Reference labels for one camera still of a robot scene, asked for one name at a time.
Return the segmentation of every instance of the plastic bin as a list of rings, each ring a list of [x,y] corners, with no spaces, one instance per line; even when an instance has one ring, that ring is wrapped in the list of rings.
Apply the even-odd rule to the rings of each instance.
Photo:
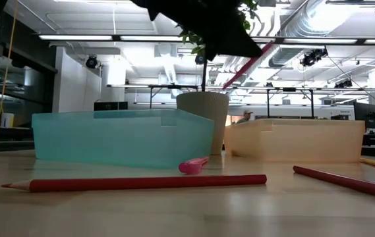
[[[258,119],[226,127],[225,150],[260,161],[352,163],[364,132],[364,121]]]
[[[210,154],[214,122],[178,109],[33,115],[43,160],[176,168]]]

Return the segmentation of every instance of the beige plastic container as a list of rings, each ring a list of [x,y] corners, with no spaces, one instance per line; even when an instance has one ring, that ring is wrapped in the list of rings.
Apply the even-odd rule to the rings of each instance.
[[[358,162],[364,121],[260,119],[225,129],[228,154],[282,162]]]
[[[190,92],[177,96],[177,108],[214,121],[210,155],[222,152],[229,97],[215,92]]]

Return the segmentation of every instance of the red pipe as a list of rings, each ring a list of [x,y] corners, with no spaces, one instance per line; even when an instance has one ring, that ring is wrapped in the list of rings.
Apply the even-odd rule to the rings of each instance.
[[[302,174],[305,176],[316,178],[318,180],[330,182],[332,184],[337,184],[342,187],[350,188],[352,190],[360,191],[375,196],[375,183],[372,182],[357,180],[354,178],[349,178],[336,174],[330,174],[328,172],[315,171],[312,169],[306,169],[298,166],[294,166],[293,170],[298,174]]]
[[[269,48],[272,47],[272,43],[267,43],[265,47],[262,49],[262,55],[263,56]],[[232,83],[235,82],[235,80],[239,79],[241,75],[246,73],[246,71],[253,66],[253,64],[260,58],[260,57],[254,57],[251,58],[233,77],[230,79],[227,83],[224,84],[224,87],[222,87],[223,90],[227,89]]]

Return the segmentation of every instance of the table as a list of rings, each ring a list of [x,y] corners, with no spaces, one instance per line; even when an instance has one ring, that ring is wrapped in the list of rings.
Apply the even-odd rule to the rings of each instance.
[[[294,174],[292,163],[211,157],[204,174],[268,175],[263,186],[28,194],[0,189],[0,236],[375,236],[375,197]],[[302,167],[375,182],[360,163]],[[37,177],[173,176],[174,170],[38,162],[0,153],[0,184]]]

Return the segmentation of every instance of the ceiling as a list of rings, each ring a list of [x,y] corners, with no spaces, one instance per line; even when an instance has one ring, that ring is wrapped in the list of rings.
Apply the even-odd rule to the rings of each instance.
[[[291,5],[282,5],[277,10],[271,8],[271,14],[266,16],[267,8],[261,8],[257,14],[261,16],[261,30],[251,32],[253,36],[268,36],[271,32],[263,30],[265,26],[272,25],[274,29],[279,27],[291,14],[303,3],[304,0],[289,0]],[[18,19],[35,30],[39,34],[130,34],[130,35],[178,35],[179,28],[176,23],[163,15],[158,15],[154,22],[148,17],[148,11],[130,3],[123,4],[88,4],[81,2],[56,2],[54,0],[18,0]],[[6,9],[12,14],[14,0],[9,0]],[[338,27],[334,28],[328,36],[331,37],[375,37],[375,6],[354,7],[349,18]],[[160,75],[166,75],[168,64],[173,66],[176,75],[197,74],[202,75],[202,66],[196,65],[195,56],[190,53],[179,53],[179,49],[191,49],[191,44],[173,43],[174,57],[170,59],[159,55],[157,43],[72,43],[65,44],[69,53],[74,53],[80,60],[84,60],[88,49],[112,49],[119,48],[127,61],[127,78],[132,83],[149,84]],[[262,68],[254,74],[246,77],[251,86],[263,86],[266,82],[272,82],[274,86],[306,86],[333,87],[337,78],[343,72],[351,72],[353,79],[360,86],[367,86],[368,73],[375,70],[375,47],[365,46],[329,46],[327,47],[329,58],[324,58],[310,68],[299,65],[299,56],[289,61],[283,68]],[[103,54],[98,58],[104,64],[112,61],[114,55]],[[230,76],[220,76],[221,67],[232,66],[231,73],[236,72],[247,59],[235,58],[236,63],[231,63],[234,58],[230,56],[218,56],[209,64],[210,80],[208,84],[222,84],[230,79]]]

